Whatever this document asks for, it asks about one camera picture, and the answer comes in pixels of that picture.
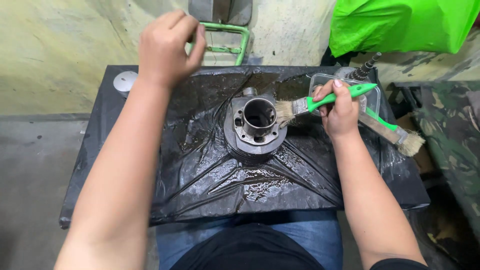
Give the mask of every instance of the person's lap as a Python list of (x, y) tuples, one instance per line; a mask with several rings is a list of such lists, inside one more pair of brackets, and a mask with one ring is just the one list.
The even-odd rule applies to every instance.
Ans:
[(342, 269), (342, 239), (335, 211), (283, 211), (238, 215), (207, 223), (170, 223), (156, 228), (160, 270), (170, 269), (188, 250), (217, 232), (263, 223), (305, 248), (325, 270)]

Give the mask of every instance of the hand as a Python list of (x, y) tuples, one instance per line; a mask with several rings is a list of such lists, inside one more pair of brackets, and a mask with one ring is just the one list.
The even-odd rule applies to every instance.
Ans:
[(332, 92), (336, 95), (335, 104), (320, 107), (325, 131), (332, 142), (359, 132), (359, 102), (358, 98), (352, 99), (348, 86), (341, 80), (330, 80), (324, 86), (317, 86), (313, 93), (313, 101), (320, 101)]
[[(195, 33), (190, 55), (185, 43)], [(140, 35), (138, 48), (140, 80), (172, 89), (201, 65), (205, 52), (205, 26), (182, 10), (168, 12), (150, 23)]]

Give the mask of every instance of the black plastic sheet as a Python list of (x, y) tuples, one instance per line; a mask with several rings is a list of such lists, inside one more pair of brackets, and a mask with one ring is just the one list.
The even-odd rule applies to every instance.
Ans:
[[(244, 88), (253, 86), (277, 99), (301, 98), (308, 95), (313, 74), (333, 74), (337, 68), (203, 67), (175, 88), (162, 135), (151, 225), (238, 213), (342, 209), (335, 156), (320, 118), (306, 116), (289, 126), (278, 152), (258, 166), (233, 159), (222, 130), (228, 102)], [(113, 78), (128, 70), (138, 67), (107, 67), (60, 214), (62, 228), (69, 226), (86, 176), (123, 107)], [(378, 82), (376, 72), (370, 76)], [(385, 96), (379, 114), (395, 122)], [(360, 127), (360, 133), (401, 207), (428, 205), (414, 161), (367, 128)]]

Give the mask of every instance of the concrete floor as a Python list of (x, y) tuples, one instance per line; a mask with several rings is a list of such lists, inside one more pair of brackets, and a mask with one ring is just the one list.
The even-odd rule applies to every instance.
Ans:
[[(0, 121), (0, 270), (52, 269), (65, 239), (58, 217), (85, 121)], [(344, 269), (361, 269), (344, 212)], [(145, 269), (158, 269), (155, 230)]]

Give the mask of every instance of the black shirt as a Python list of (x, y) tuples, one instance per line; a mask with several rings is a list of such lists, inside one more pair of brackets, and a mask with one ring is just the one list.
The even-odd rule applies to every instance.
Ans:
[[(324, 270), (302, 246), (269, 226), (251, 223), (218, 232), (197, 244), (172, 270)], [(407, 259), (386, 259), (371, 270), (428, 270)]]

